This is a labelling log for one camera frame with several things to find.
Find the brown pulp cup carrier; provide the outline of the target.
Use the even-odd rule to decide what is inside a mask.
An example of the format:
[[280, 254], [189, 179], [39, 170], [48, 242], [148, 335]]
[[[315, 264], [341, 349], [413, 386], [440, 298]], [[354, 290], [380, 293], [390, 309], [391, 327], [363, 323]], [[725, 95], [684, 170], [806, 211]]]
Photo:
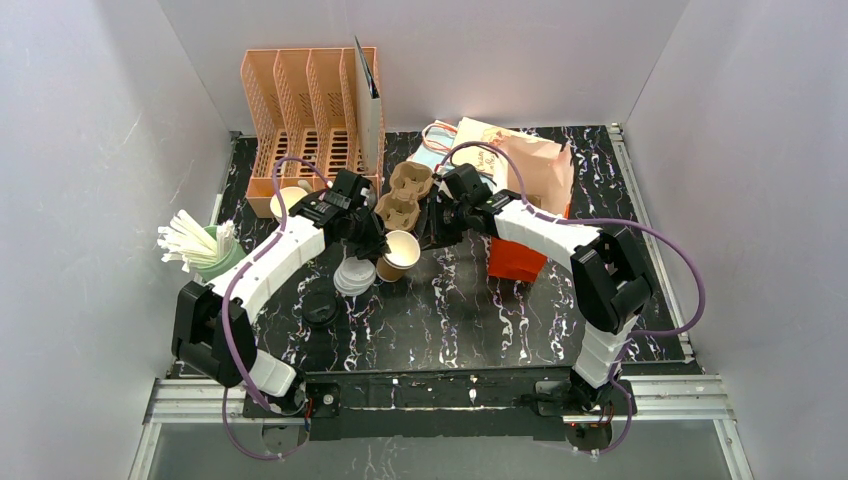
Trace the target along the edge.
[[424, 199], [434, 183], [433, 170], [414, 161], [397, 164], [388, 184], [390, 190], [377, 202], [375, 211], [389, 231], [411, 232], [421, 214], [419, 201]]

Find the kraft paper cup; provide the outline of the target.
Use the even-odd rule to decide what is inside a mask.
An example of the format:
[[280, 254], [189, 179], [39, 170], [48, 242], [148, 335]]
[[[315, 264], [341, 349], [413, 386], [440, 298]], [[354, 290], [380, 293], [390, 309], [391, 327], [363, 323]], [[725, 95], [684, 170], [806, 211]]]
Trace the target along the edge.
[[376, 263], [376, 274], [384, 282], [396, 282], [420, 259], [418, 240], [409, 232], [394, 230], [386, 234], [388, 252]]

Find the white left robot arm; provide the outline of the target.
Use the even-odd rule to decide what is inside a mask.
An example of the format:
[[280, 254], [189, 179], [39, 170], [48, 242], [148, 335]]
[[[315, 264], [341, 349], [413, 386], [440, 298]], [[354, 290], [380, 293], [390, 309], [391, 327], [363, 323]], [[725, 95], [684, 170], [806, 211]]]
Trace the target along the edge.
[[297, 388], [295, 367], [261, 350], [253, 324], [264, 304], [305, 264], [345, 241], [362, 259], [387, 252], [382, 219], [369, 205], [373, 183], [342, 169], [329, 187], [288, 206], [255, 250], [222, 274], [187, 283], [177, 296], [171, 351], [221, 386], [246, 387], [260, 404]]

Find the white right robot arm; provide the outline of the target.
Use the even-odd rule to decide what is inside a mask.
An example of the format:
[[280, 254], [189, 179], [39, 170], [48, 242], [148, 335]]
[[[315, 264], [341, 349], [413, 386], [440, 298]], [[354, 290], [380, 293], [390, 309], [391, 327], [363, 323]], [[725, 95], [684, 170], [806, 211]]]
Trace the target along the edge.
[[508, 189], [495, 192], [469, 165], [432, 179], [419, 202], [422, 214], [415, 227], [421, 249], [453, 246], [474, 231], [568, 268], [587, 322], [571, 383], [592, 394], [609, 387], [635, 319], [656, 288], [634, 236], [625, 228], [606, 232], [594, 220], [572, 223]]

